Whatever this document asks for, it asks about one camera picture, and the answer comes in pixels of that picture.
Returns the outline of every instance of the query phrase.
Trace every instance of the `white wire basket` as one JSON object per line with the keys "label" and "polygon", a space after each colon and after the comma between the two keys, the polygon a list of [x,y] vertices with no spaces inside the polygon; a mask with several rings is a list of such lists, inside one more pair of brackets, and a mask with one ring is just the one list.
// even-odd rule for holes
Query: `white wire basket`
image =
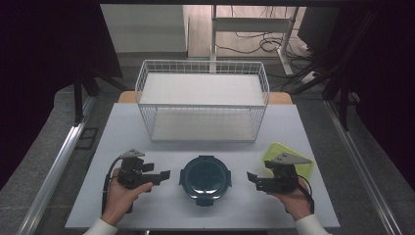
{"label": "white wire basket", "polygon": [[260,62],[145,61],[135,93],[152,141],[253,142],[269,86]]}

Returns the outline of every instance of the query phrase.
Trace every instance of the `human hand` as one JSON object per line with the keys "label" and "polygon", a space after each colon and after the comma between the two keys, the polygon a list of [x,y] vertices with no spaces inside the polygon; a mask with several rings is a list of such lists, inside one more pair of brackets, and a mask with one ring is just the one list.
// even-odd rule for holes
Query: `human hand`
{"label": "human hand", "polygon": [[135,189],[124,188],[116,180],[118,173],[119,168],[114,169],[106,208],[101,216],[102,220],[112,226],[116,226],[121,221],[131,204],[138,198],[138,195],[149,191],[153,187],[153,183],[150,182]]}
{"label": "human hand", "polygon": [[[306,189],[305,182],[299,178],[299,184]],[[311,215],[310,204],[305,195],[296,188],[296,190],[290,194],[279,194],[267,192],[266,194],[272,195],[278,198],[281,203],[285,206],[287,212],[293,217],[294,221]]]}

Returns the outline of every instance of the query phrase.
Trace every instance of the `gray floor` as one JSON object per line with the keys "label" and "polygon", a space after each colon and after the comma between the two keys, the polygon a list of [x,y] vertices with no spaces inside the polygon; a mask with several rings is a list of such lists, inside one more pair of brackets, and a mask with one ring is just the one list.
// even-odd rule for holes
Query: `gray floor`
{"label": "gray floor", "polygon": [[[263,59],[269,73],[281,70],[278,61]],[[123,67],[122,83],[133,87],[139,67]],[[101,94],[96,97],[84,137],[97,134],[95,140],[81,139],[70,157],[60,183],[43,214],[35,234],[82,234],[64,228],[99,138],[120,91],[97,78]],[[270,84],[286,80],[269,76]],[[356,167],[334,126],[321,98],[324,83],[293,96],[306,134],[318,162],[341,228],[329,228],[334,234],[388,234],[373,201],[368,196]],[[73,125],[73,93],[67,87],[57,93],[55,108],[21,165],[0,192],[0,233],[16,234],[45,176],[58,155]],[[415,234],[415,194],[391,160],[361,123],[354,107],[348,110],[349,134],[368,165],[369,172],[392,209],[402,234]],[[118,234],[135,234],[119,231]],[[293,229],[270,234],[296,234]]]}

